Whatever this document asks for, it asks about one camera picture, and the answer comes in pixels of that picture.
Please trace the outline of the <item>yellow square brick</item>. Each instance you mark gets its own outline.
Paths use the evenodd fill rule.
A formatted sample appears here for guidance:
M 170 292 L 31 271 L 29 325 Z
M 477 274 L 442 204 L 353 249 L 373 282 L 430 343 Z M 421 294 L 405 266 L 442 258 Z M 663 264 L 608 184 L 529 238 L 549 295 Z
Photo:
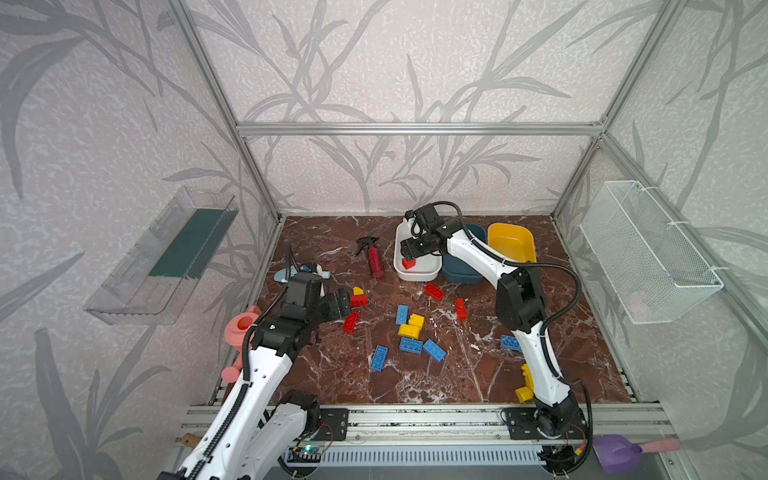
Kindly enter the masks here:
M 422 329 L 424 326 L 425 318 L 422 315 L 411 314 L 408 319 L 408 325 L 417 329 Z

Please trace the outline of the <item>yellow curved brick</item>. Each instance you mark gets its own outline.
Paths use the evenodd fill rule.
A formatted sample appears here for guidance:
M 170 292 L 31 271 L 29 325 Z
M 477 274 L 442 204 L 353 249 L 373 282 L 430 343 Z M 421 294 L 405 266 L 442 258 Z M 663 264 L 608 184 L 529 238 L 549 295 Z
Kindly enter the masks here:
M 409 324 L 400 325 L 398 329 L 399 336 L 416 341 L 419 340 L 420 332 L 421 329 L 419 327 Z

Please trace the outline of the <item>blue brick by right arm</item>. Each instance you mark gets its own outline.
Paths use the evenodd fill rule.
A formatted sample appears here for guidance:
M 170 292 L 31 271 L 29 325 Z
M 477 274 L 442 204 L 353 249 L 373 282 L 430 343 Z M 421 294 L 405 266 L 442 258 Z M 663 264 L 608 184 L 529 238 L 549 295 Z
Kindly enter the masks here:
M 514 336 L 502 335 L 501 336 L 501 348 L 504 350 L 510 350 L 515 352 L 521 352 L 522 348 L 518 340 Z

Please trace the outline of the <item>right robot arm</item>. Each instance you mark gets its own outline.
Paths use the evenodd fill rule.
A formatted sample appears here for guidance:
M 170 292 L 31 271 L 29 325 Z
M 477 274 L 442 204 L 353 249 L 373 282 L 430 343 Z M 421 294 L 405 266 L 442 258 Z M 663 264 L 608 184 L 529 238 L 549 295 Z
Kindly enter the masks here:
M 572 310 L 582 296 L 579 276 L 553 263 L 513 260 L 492 249 L 468 228 L 458 205 L 428 203 L 404 213 L 411 234 L 400 242 L 400 252 L 412 261 L 428 255 L 453 256 L 481 274 L 495 288 L 495 314 L 517 339 L 533 380 L 537 429 L 557 438 L 576 423 L 580 408 L 571 383 L 562 373 L 550 342 L 549 327 Z M 549 315 L 540 271 L 560 270 L 575 286 L 569 303 Z

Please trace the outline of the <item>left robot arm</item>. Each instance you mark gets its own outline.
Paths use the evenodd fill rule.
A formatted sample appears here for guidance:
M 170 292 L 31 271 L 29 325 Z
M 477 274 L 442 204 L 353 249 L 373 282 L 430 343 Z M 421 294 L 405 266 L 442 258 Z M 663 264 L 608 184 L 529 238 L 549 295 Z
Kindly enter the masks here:
M 162 479 L 262 479 L 292 446 L 327 430 L 316 396 L 286 394 L 274 410 L 267 409 L 301 350 L 320 325 L 347 318 L 350 293 L 326 292 L 324 278 L 294 267 L 285 253 L 286 282 L 272 304 L 249 326 L 242 340 L 242 368 L 197 446 Z

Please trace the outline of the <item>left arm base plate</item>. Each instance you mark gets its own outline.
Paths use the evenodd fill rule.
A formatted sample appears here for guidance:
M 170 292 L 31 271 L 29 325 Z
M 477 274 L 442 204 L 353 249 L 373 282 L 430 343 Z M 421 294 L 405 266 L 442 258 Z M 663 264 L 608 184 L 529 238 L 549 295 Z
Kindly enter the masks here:
M 349 427 L 348 408 L 319 408 L 307 416 L 305 430 L 299 439 L 304 441 L 344 441 Z

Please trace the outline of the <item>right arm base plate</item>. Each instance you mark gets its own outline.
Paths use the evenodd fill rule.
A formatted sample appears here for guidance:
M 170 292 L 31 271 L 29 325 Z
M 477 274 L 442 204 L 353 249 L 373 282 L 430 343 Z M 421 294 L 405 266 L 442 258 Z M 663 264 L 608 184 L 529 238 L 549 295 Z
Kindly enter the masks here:
M 511 440 L 529 440 L 540 442 L 557 442 L 577 440 L 586 434 L 588 422 L 583 412 L 577 414 L 577 419 L 569 421 L 567 429 L 555 436 L 548 436 L 540 431 L 537 420 L 534 418 L 536 408 L 534 406 L 511 406 L 501 410 L 501 419 L 506 426 Z

